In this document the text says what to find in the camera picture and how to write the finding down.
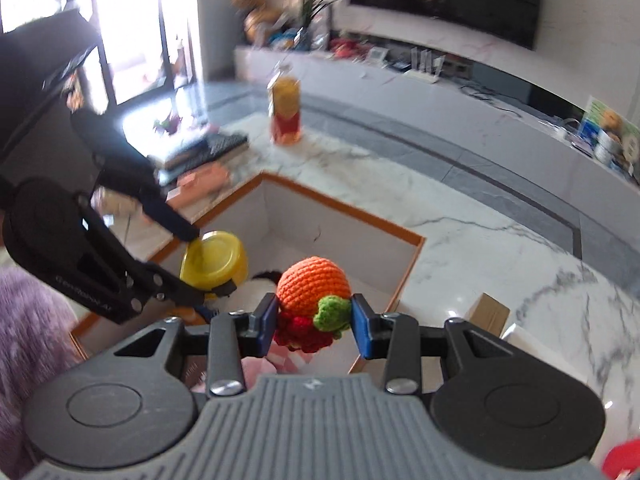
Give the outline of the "white flat box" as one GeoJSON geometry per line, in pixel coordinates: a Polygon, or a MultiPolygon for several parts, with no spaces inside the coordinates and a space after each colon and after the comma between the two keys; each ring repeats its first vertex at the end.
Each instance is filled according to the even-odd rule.
{"type": "Polygon", "coordinates": [[[536,359],[545,362],[561,372],[572,376],[573,378],[579,380],[583,384],[588,382],[588,377],[585,374],[582,374],[580,370],[578,370],[574,365],[570,364],[566,359],[564,359],[559,352],[555,352],[545,344],[543,344],[540,340],[534,337],[527,330],[524,330],[523,327],[518,324],[511,324],[508,326],[502,335],[500,336],[502,340],[507,342],[508,344],[512,344],[513,347],[519,348],[531,356],[534,356],[536,359]]]}

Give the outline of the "orange rimmed white storage box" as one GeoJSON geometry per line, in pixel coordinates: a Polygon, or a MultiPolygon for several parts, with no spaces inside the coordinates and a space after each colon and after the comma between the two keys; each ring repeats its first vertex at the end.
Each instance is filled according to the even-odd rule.
{"type": "MultiPolygon", "coordinates": [[[[352,291],[363,294],[376,313],[396,310],[425,243],[415,232],[269,172],[245,181],[199,213],[193,223],[203,234],[218,230],[239,237],[250,276],[285,270],[309,256],[328,258],[345,271],[352,291]]],[[[159,242],[148,238],[149,249],[136,247],[134,242],[152,234],[151,223],[142,221],[140,229],[129,231],[130,254],[177,275],[186,246],[165,236],[159,242]]],[[[72,341],[83,356],[91,356],[157,321],[168,308],[149,304],[140,318],[122,325],[87,314],[72,330],[72,341]]],[[[300,372],[344,375],[362,367],[356,344],[345,335],[300,372]]]]}

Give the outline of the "pink striped white plush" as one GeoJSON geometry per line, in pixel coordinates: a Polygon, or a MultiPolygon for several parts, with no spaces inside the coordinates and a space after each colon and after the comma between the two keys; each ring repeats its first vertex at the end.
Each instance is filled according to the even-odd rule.
{"type": "Polygon", "coordinates": [[[241,284],[229,297],[222,297],[213,303],[217,313],[245,311],[253,312],[267,294],[276,291],[281,271],[262,271],[241,284]]]}

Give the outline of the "orange crocheted fruit toy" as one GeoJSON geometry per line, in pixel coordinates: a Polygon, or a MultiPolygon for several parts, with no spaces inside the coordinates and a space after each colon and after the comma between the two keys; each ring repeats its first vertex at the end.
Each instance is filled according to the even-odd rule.
{"type": "Polygon", "coordinates": [[[277,284],[274,341],[291,351],[315,354],[332,346],[352,318],[352,289],[333,261],[312,256],[294,263],[277,284]]]}

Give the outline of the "yellow round lid toy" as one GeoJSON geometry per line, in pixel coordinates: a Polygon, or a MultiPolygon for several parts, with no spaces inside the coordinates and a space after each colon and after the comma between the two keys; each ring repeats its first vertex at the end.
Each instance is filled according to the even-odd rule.
{"type": "Polygon", "coordinates": [[[186,246],[180,278],[216,297],[231,296],[248,275],[248,259],[239,237],[212,231],[186,246]]]}

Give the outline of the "pink cloth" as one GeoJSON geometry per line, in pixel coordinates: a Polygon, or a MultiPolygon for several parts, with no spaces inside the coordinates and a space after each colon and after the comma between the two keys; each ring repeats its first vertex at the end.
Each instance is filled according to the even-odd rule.
{"type": "MultiPolygon", "coordinates": [[[[272,344],[264,358],[243,358],[242,370],[247,388],[253,388],[259,376],[273,374],[297,374],[313,358],[312,354],[291,351],[286,347],[272,344]]],[[[206,356],[188,356],[181,380],[194,392],[205,392],[206,356]]]]}

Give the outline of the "green potted plant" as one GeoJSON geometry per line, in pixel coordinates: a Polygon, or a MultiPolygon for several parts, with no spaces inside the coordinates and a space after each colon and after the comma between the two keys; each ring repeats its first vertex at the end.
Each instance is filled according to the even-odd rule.
{"type": "Polygon", "coordinates": [[[314,18],[338,0],[299,0],[294,49],[307,52],[311,48],[311,24],[314,18]]]}

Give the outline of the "bottle of orange drink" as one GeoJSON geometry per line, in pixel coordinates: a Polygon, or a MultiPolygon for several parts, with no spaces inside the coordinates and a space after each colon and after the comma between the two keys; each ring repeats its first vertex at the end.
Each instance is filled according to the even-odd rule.
{"type": "Polygon", "coordinates": [[[279,62],[269,81],[270,136],[274,144],[295,144],[302,135],[300,119],[300,82],[292,67],[279,62]]]}

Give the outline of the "black keyboard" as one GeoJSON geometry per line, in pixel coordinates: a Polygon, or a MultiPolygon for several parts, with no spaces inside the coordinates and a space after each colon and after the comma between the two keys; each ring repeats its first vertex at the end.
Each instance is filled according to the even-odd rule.
{"type": "Polygon", "coordinates": [[[248,136],[242,133],[209,133],[171,159],[156,176],[160,186],[177,182],[178,177],[210,162],[219,162],[232,153],[248,147],[248,136]]]}

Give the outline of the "white marble tv console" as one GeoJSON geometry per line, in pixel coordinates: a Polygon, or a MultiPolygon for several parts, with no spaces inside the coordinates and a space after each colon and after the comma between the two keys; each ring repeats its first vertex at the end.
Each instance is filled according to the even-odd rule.
{"type": "Polygon", "coordinates": [[[291,64],[307,96],[396,120],[484,157],[529,180],[632,246],[639,244],[639,190],[579,153],[536,117],[472,98],[456,84],[300,52],[238,47],[235,73],[265,84],[279,62],[291,64]]]}

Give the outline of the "small cardboard box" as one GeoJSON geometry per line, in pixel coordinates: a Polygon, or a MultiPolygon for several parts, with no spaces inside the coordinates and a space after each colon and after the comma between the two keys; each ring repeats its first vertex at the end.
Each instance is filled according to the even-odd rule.
{"type": "Polygon", "coordinates": [[[472,305],[465,319],[485,332],[500,337],[506,328],[511,310],[483,292],[472,305]]]}

